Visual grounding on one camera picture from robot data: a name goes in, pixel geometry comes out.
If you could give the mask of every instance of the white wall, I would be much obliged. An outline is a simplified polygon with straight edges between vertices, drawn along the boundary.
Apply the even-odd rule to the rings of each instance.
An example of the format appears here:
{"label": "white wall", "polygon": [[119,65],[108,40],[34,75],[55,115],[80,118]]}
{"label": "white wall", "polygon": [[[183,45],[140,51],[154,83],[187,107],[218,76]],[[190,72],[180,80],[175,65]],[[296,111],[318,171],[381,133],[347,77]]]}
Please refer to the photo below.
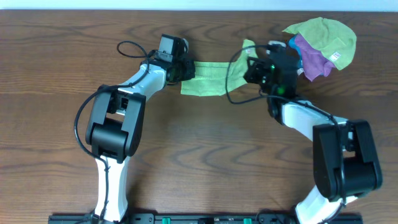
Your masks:
{"label": "white wall", "polygon": [[0,9],[398,11],[398,0],[0,0]]}

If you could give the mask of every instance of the green cloth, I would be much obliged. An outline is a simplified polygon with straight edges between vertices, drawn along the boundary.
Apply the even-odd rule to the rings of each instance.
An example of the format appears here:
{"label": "green cloth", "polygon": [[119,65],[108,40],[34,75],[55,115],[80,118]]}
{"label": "green cloth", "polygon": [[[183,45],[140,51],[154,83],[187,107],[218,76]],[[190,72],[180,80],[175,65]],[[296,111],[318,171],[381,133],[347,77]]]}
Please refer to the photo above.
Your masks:
{"label": "green cloth", "polygon": [[[255,45],[251,40],[244,40],[243,47]],[[243,78],[248,70],[248,57],[256,57],[255,49],[242,51],[237,61],[231,63],[228,74],[228,91],[246,84]],[[195,62],[195,78],[183,81],[181,94],[193,96],[221,96],[225,92],[225,76],[229,62]]]}
{"label": "green cloth", "polygon": [[347,67],[353,61],[356,35],[339,21],[318,17],[291,25],[284,32],[303,35],[311,47],[319,50],[338,70]]}

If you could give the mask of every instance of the robotic arm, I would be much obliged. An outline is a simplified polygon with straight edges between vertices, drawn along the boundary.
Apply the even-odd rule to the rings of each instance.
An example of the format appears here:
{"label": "robotic arm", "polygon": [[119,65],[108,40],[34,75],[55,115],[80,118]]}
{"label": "robotic arm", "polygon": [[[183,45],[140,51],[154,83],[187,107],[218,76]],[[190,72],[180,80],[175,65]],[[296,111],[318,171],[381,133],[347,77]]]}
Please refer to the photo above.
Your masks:
{"label": "robotic arm", "polygon": [[[300,202],[294,214],[270,213],[257,216],[189,216],[126,214],[127,165],[141,140],[146,101],[166,84],[189,80],[195,76],[193,60],[186,57],[185,39],[162,35],[154,59],[147,58],[140,70],[121,87],[96,96],[86,131],[86,142],[91,151],[108,163],[96,159],[99,184],[98,203],[94,214],[84,216],[50,216],[49,224],[56,223],[132,223],[132,224],[317,224],[362,223],[359,217],[335,218],[345,204],[378,189],[382,174],[371,128],[363,120],[334,117],[296,94],[297,59],[286,54],[284,43],[270,42],[268,58],[248,58],[244,78],[256,83],[267,93],[269,114],[280,124],[294,128],[313,141],[314,188]],[[124,121],[107,118],[107,113],[124,116]],[[343,157],[343,151],[355,152],[354,157]],[[108,201],[106,195],[108,172]]]}

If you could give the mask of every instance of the wooden tabletop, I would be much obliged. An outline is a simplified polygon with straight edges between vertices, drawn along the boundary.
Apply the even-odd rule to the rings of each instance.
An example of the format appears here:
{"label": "wooden tabletop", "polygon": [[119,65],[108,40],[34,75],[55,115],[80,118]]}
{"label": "wooden tabletop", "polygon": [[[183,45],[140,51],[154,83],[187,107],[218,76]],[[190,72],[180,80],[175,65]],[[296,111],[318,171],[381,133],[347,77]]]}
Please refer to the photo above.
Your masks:
{"label": "wooden tabletop", "polygon": [[[161,34],[172,34],[189,41],[196,60],[225,62],[243,39],[281,40],[287,26],[318,16],[354,30],[355,58],[329,77],[301,79],[298,92],[332,114],[369,121],[384,183],[345,211],[360,212],[366,223],[396,222],[397,14],[1,11],[0,223],[46,223],[55,212],[95,208],[97,167],[78,147],[73,120],[101,84],[137,72],[141,60],[117,53],[121,40],[149,51]],[[257,88],[245,85],[233,97],[252,97]],[[273,120],[266,100],[231,105],[225,96],[184,96],[168,86],[147,102],[127,191],[130,205],[159,213],[256,213],[288,210],[313,185],[312,143]]]}

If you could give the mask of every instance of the folded green cloth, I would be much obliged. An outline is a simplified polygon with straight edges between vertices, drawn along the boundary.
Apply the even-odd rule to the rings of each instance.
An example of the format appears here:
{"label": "folded green cloth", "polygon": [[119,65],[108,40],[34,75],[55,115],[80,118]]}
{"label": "folded green cloth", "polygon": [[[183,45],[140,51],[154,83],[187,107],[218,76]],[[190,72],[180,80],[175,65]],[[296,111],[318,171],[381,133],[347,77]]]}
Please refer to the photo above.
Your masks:
{"label": "folded green cloth", "polygon": [[311,47],[319,50],[338,70],[347,67],[353,61],[356,35],[339,21],[318,17],[291,25],[284,32],[300,33]]}
{"label": "folded green cloth", "polygon": [[[255,45],[244,40],[243,47]],[[256,57],[255,49],[242,51],[237,61],[231,63],[228,74],[228,91],[246,84],[243,78],[248,70],[248,57]],[[195,62],[195,78],[183,81],[181,94],[193,96],[221,96],[225,92],[225,76],[229,62]]]}

